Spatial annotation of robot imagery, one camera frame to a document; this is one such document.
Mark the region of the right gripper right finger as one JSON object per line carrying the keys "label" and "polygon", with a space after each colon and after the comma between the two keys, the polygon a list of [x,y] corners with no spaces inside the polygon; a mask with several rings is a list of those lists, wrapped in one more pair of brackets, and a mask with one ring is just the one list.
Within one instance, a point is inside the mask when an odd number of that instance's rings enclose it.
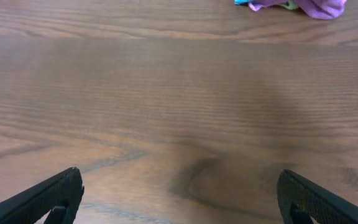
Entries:
{"label": "right gripper right finger", "polygon": [[358,206],[292,170],[279,175],[277,201],[284,224],[358,224]]}

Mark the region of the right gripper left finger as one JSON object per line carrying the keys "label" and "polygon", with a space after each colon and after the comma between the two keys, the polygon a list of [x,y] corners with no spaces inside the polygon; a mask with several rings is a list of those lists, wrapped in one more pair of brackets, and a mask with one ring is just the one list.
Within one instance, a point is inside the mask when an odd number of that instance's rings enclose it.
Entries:
{"label": "right gripper left finger", "polygon": [[85,187],[80,170],[71,167],[0,203],[0,224],[73,224]]}

